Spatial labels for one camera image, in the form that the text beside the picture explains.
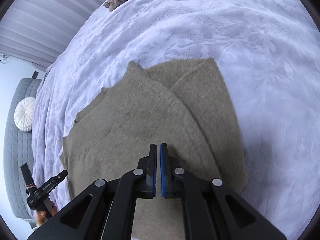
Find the person's left hand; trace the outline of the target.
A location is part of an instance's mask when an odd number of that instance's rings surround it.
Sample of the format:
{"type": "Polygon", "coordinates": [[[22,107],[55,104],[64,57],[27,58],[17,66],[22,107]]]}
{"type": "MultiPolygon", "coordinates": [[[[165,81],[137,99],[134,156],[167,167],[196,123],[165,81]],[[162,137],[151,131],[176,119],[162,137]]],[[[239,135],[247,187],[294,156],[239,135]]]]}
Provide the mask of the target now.
{"type": "MultiPolygon", "coordinates": [[[[51,210],[51,215],[54,216],[57,214],[58,210],[57,207],[55,205],[55,203],[53,201],[50,201],[51,206],[52,206],[52,210],[51,210]]],[[[35,216],[35,220],[36,220],[36,225],[37,227],[40,227],[44,224],[44,219],[47,218],[46,217],[46,212],[45,211],[40,211],[36,213],[35,216]]]]}

